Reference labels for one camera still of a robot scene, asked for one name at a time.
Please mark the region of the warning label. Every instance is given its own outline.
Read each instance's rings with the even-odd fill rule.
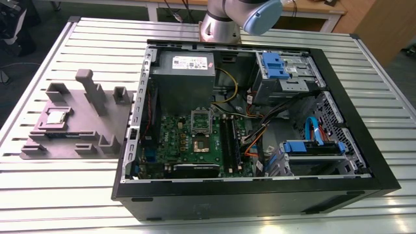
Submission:
[[[175,56],[172,69],[208,70],[207,57]]]

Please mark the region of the motherboard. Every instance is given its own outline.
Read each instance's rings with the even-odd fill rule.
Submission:
[[[139,152],[139,177],[251,177],[252,160],[239,150],[246,135],[244,119],[236,116],[163,115],[158,148]]]

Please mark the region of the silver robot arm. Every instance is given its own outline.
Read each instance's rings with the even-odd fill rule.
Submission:
[[[240,27],[251,35],[262,35],[275,25],[288,1],[292,0],[210,0],[202,41],[239,43]]]

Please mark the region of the aluminum table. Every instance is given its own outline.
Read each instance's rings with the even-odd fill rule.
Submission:
[[[344,34],[242,32],[244,43],[324,50],[402,190],[318,215],[139,222],[111,197],[118,160],[22,160],[51,82],[82,89],[76,70],[92,69],[106,90],[136,91],[147,39],[198,40],[198,25],[72,18],[0,131],[0,231],[111,233],[416,232],[416,111],[363,42]]]

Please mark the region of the label sticker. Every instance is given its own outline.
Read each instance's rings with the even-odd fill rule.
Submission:
[[[254,96],[251,95],[247,96],[247,103],[254,104]]]
[[[286,71],[287,72],[296,72],[296,68],[295,67],[286,67]]]
[[[258,160],[256,162],[256,167],[259,168],[259,170],[263,172],[263,164],[260,163],[260,161]]]
[[[175,56],[172,69],[208,70],[207,57]]]
[[[274,152],[274,151],[275,151],[275,147],[270,145],[268,148],[267,148],[267,150],[266,150],[266,152],[271,153],[271,152]]]

